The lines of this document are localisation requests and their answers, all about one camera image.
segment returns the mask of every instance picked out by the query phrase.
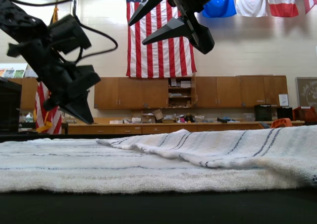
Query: bulletin board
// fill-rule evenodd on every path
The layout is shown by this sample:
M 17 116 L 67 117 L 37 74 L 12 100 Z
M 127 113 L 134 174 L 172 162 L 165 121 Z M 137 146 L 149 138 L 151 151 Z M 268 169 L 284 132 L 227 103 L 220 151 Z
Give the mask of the bulletin board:
M 317 109 L 317 78 L 296 78 L 297 98 L 300 107 L 315 107 Z

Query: black table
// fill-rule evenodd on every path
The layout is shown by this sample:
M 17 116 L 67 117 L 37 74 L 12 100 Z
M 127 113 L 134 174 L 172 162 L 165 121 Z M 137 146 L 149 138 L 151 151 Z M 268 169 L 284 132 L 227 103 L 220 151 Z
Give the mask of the black table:
M 0 142 L 124 136 L 127 135 L 20 135 L 0 136 Z M 137 195 L 0 193 L 0 220 L 4 224 L 314 224 L 316 211 L 317 189 Z

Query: cardboard box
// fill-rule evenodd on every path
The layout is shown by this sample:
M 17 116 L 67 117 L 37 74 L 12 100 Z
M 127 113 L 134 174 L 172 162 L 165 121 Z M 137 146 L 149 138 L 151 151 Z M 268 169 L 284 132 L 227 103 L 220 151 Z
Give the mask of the cardboard box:
M 155 118 L 156 118 L 157 120 L 161 120 L 161 119 L 164 118 L 161 109 L 155 110 L 155 111 L 153 112 L 153 114 L 155 115 Z

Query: american flag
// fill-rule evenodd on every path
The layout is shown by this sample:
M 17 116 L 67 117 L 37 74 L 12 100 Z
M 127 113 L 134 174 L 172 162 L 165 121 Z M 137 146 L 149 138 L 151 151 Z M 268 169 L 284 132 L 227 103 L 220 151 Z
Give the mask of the american flag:
M 55 7 L 51 23 L 58 21 L 58 8 Z M 59 107 L 51 111 L 46 111 L 43 103 L 50 97 L 50 91 L 43 82 L 39 82 L 35 96 L 34 118 L 36 123 L 36 131 L 39 133 L 61 134 L 61 111 Z
M 127 19 L 142 0 L 127 0 Z M 185 37 L 144 46 L 142 41 L 180 12 L 163 0 L 151 12 L 128 28 L 128 77 L 173 78 L 196 72 L 193 46 Z

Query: wooden shelf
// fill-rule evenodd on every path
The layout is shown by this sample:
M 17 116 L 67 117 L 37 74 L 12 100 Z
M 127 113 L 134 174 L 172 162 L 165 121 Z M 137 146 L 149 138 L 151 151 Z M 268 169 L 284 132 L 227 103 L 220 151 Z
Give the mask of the wooden shelf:
M 169 87 L 169 90 L 191 90 L 192 88 Z
M 192 109 L 194 107 L 168 107 L 167 109 Z
M 190 99 L 192 96 L 174 96 L 174 97 L 168 97 L 169 99 Z

